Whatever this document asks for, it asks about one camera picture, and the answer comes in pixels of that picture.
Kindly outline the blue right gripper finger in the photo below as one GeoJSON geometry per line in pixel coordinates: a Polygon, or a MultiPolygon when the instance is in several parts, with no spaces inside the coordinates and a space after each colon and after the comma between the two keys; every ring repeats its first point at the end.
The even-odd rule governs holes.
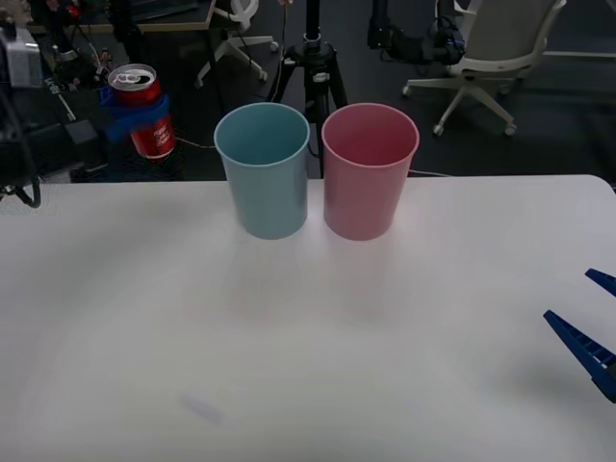
{"type": "Polygon", "coordinates": [[[589,269],[585,276],[605,289],[611,295],[616,295],[616,277],[599,271],[597,269],[589,269]]]}
{"type": "Polygon", "coordinates": [[[548,310],[544,319],[562,343],[589,373],[591,381],[612,403],[615,402],[615,353],[548,310]]]}

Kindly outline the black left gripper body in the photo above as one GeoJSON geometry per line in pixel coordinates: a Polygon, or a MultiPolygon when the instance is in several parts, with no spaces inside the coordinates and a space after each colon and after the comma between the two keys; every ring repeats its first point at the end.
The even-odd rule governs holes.
{"type": "Polygon", "coordinates": [[[88,120],[53,123],[20,138],[13,129],[1,133],[1,183],[27,184],[34,175],[49,178],[77,167],[106,163],[107,140],[88,120]]]}

